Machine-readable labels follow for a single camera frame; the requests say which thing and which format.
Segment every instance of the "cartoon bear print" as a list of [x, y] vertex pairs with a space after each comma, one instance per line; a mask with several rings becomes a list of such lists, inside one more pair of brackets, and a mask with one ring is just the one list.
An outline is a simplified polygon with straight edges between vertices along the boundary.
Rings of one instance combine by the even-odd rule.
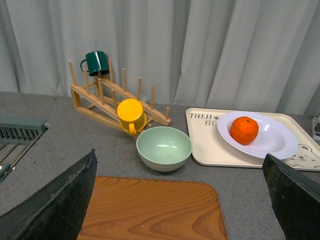
[[320, 169], [320, 157], [305, 144], [299, 144], [298, 152], [284, 161], [293, 167]]

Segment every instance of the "mug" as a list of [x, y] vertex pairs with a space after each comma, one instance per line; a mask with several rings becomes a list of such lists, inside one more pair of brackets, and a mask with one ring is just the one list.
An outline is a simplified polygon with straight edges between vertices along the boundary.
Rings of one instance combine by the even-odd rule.
[[147, 122], [142, 104], [133, 98], [123, 100], [117, 108], [119, 123], [123, 130], [135, 136]]
[[82, 72], [84, 71], [82, 68], [82, 64], [86, 62], [88, 65], [88, 72], [90, 76], [94, 76], [100, 73], [102, 75], [109, 73], [109, 63], [107, 60], [107, 56], [103, 51], [92, 51], [85, 55], [85, 59], [81, 61], [80, 68]]

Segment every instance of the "white plate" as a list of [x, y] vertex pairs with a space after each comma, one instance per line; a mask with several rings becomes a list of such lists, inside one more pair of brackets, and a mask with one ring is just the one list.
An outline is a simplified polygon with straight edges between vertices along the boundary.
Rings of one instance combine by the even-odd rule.
[[[242, 116], [254, 119], [259, 125], [258, 136], [249, 145], [238, 143], [230, 135], [231, 124]], [[221, 116], [217, 128], [231, 146], [261, 159], [264, 159], [267, 154], [278, 159], [286, 159], [293, 156], [299, 148], [296, 136], [286, 126], [270, 117], [250, 111], [233, 111]]]

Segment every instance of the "cup handle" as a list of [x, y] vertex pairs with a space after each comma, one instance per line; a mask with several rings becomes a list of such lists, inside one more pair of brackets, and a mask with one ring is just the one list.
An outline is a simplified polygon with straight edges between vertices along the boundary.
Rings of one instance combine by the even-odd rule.
[[130, 135], [135, 136], [137, 134], [134, 123], [129, 123]]
[[87, 59], [84, 59], [84, 60], [82, 60], [81, 61], [81, 63], [80, 63], [80, 68], [81, 68], [81, 71], [83, 72], [84, 70], [82, 69], [82, 64], [84, 63], [84, 62], [86, 62], [87, 61]]

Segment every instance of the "speckled countertop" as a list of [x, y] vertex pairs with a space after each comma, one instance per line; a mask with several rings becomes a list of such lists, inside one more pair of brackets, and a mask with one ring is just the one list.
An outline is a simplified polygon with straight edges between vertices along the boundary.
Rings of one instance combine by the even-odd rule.
[[[166, 105], [155, 105], [162, 113]], [[170, 107], [170, 127], [188, 134], [187, 106]], [[0, 115], [44, 118], [49, 130], [0, 184], [0, 215], [6, 213], [95, 149], [98, 176], [204, 182], [218, 193], [229, 240], [285, 240], [261, 169], [203, 166], [189, 157], [161, 173], [139, 158], [136, 138], [74, 110], [70, 97], [0, 92]], [[308, 134], [312, 117], [291, 115]], [[320, 183], [320, 172], [303, 172]]]

